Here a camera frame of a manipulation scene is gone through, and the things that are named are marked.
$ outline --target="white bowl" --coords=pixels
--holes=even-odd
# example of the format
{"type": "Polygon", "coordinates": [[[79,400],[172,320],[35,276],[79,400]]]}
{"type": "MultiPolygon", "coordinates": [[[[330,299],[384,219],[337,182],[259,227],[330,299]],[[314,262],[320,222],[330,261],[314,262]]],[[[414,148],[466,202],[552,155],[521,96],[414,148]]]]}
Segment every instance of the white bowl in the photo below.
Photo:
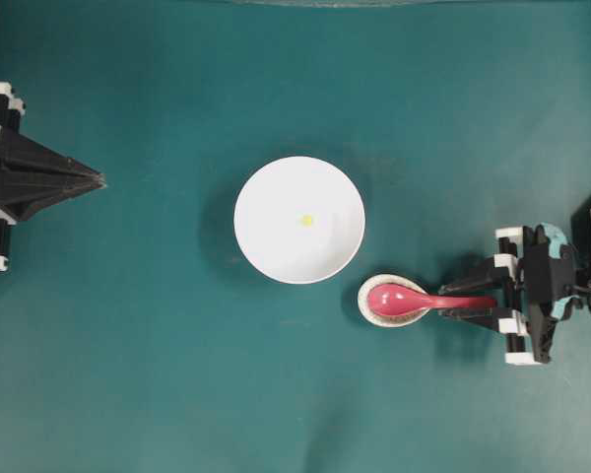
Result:
{"type": "Polygon", "coordinates": [[[330,278],[357,253],[365,210],[355,185],[324,161],[276,160],[245,183],[234,208],[241,251],[261,273],[290,284],[330,278]]]}

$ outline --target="small white dish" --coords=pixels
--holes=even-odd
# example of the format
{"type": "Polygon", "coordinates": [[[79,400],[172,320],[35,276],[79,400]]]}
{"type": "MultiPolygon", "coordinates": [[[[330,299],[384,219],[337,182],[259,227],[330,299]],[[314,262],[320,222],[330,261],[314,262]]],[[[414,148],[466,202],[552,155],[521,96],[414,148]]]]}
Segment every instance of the small white dish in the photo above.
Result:
{"type": "Polygon", "coordinates": [[[363,240],[365,210],[333,165],[295,156],[276,160],[245,183],[234,208],[241,251],[261,273],[289,284],[330,278],[363,240]]]}

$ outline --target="pink spoon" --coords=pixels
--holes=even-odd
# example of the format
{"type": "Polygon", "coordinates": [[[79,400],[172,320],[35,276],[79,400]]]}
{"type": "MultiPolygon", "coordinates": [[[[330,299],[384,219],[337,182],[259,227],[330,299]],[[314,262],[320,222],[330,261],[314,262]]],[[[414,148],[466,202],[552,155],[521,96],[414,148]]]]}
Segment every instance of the pink spoon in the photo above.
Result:
{"type": "Polygon", "coordinates": [[[489,297],[442,297],[419,293],[399,284],[381,284],[367,295],[370,310],[386,317],[402,316],[431,308],[490,308],[496,300],[489,297]]]}

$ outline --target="teal table surface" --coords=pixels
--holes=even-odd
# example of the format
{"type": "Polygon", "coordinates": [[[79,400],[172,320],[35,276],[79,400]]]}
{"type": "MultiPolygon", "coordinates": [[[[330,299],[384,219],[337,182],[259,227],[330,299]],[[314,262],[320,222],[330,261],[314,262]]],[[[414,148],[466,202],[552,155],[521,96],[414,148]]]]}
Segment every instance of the teal table surface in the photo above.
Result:
{"type": "Polygon", "coordinates": [[[437,287],[493,229],[591,194],[591,1],[393,8],[3,1],[22,132],[108,188],[18,225],[0,277],[0,473],[591,472],[591,317],[554,361],[431,313],[368,325],[391,271],[437,287]],[[289,155],[355,182],[340,274],[273,282],[233,204],[289,155]]]}

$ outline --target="small yellow object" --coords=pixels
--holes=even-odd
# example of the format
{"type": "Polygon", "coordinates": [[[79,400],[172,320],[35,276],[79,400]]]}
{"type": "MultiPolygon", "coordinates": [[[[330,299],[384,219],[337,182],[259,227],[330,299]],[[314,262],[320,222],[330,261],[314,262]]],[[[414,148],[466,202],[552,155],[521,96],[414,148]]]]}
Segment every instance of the small yellow object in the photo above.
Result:
{"type": "Polygon", "coordinates": [[[299,222],[305,227],[310,227],[313,225],[313,217],[310,215],[304,215],[301,219],[299,219],[299,222]]]}

